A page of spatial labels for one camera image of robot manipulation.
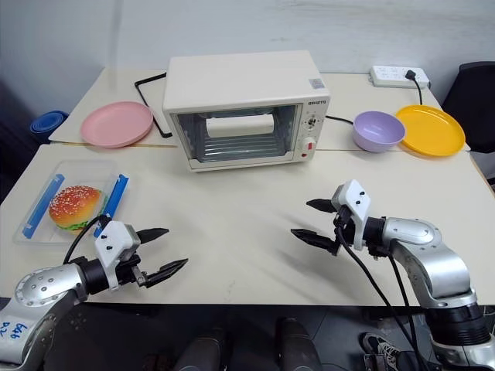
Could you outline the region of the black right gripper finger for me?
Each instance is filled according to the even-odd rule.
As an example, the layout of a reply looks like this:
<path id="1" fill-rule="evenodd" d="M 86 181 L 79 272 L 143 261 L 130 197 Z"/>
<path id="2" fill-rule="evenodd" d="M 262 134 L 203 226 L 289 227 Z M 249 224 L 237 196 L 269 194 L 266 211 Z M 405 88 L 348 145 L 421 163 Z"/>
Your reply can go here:
<path id="1" fill-rule="evenodd" d="M 324 213 L 335 212 L 335 207 L 333 206 L 330 199 L 312 199 L 307 201 L 306 205 Z"/>
<path id="2" fill-rule="evenodd" d="M 290 229 L 291 233 L 304 243 L 326 250 L 336 256 L 340 250 L 340 242 L 329 237 L 320 236 L 318 233 L 307 229 Z"/>

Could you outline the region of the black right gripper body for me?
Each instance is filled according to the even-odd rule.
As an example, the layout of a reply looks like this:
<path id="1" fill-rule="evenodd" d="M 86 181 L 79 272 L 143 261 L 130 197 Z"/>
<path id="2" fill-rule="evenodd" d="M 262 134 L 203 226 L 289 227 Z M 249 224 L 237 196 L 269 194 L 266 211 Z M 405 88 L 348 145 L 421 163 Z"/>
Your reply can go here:
<path id="1" fill-rule="evenodd" d="M 343 245 L 342 241 L 344 241 L 348 247 L 353 245 L 355 225 L 351 219 L 352 213 L 348 206 L 335 207 L 330 205 L 330 212 L 336 213 L 333 220 L 336 239 L 333 243 L 333 247 L 330 248 L 330 253 L 333 256 L 336 256 L 340 247 Z"/>

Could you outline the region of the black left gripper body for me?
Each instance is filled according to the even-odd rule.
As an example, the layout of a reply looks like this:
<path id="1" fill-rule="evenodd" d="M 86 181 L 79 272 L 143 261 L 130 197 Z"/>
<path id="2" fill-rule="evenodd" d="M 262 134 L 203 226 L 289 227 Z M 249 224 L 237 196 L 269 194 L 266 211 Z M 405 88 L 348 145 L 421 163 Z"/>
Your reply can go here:
<path id="1" fill-rule="evenodd" d="M 125 246 L 118 256 L 119 262 L 115 268 L 118 283 L 121 286 L 129 283 L 136 283 L 139 287 L 146 287 L 148 278 L 138 267 L 141 258 L 136 253 L 136 250 L 141 245 L 141 240 L 132 226 L 126 226 L 125 231 L 130 236 L 131 242 L 130 246 Z"/>

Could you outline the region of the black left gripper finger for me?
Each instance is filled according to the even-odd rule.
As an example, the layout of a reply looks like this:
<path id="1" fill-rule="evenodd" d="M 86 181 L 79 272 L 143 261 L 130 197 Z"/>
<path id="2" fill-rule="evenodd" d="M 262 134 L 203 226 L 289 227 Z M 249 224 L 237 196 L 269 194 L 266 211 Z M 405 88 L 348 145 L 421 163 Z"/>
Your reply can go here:
<path id="1" fill-rule="evenodd" d="M 159 268 L 153 274 L 142 274 L 145 279 L 144 286 L 146 288 L 151 288 L 163 281 L 168 280 L 174 274 L 178 273 L 187 263 L 188 259 L 175 260 L 173 262 L 167 263 Z"/>
<path id="2" fill-rule="evenodd" d="M 151 228 L 146 230 L 139 230 L 137 232 L 138 238 L 140 239 L 140 244 L 145 244 L 160 238 L 161 236 L 167 234 L 169 229 L 166 228 Z"/>

